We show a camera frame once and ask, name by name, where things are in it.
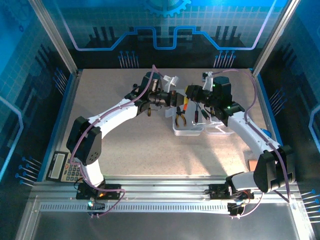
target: beige work surface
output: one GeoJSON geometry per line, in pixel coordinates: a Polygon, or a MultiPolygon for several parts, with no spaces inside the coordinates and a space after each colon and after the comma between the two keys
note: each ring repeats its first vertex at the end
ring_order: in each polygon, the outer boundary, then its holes
{"type": "MultiPolygon", "coordinates": [[[[92,117],[113,107],[132,90],[133,84],[140,85],[148,71],[84,69],[60,150],[68,151],[66,142],[77,117],[92,117]]],[[[180,78],[177,89],[190,84],[203,85],[202,73],[206,71],[212,69],[160,69],[163,75],[180,78]]],[[[235,71],[221,75],[229,77],[233,100],[246,109],[254,99],[250,79],[235,71]]],[[[266,128],[258,100],[249,115],[260,128],[266,128]]],[[[225,176],[248,171],[248,159],[254,156],[235,133],[175,136],[172,126],[173,120],[165,118],[164,108],[153,111],[151,117],[142,113],[119,125],[102,140],[101,172],[104,175],[225,176]]]]}

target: pliers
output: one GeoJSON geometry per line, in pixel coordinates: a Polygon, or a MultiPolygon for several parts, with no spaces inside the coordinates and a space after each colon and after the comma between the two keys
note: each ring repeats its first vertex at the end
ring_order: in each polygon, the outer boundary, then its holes
{"type": "Polygon", "coordinates": [[[179,123],[178,123],[178,119],[179,117],[182,118],[183,120],[183,125],[186,127],[187,126],[187,121],[186,118],[184,116],[184,113],[186,112],[186,110],[181,111],[181,108],[179,106],[176,107],[176,116],[175,116],[175,125],[177,128],[179,128],[179,123]]]}

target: yellow-handled pliers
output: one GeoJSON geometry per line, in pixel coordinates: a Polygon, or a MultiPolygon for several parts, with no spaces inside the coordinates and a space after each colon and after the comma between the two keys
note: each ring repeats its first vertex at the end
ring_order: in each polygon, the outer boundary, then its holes
{"type": "Polygon", "coordinates": [[[182,118],[183,120],[183,125],[186,127],[187,126],[187,121],[186,118],[184,116],[184,113],[186,112],[187,105],[184,105],[183,111],[181,111],[181,108],[179,106],[176,107],[176,116],[175,116],[175,125],[177,128],[179,128],[179,123],[178,123],[178,119],[179,117],[182,118]]]}

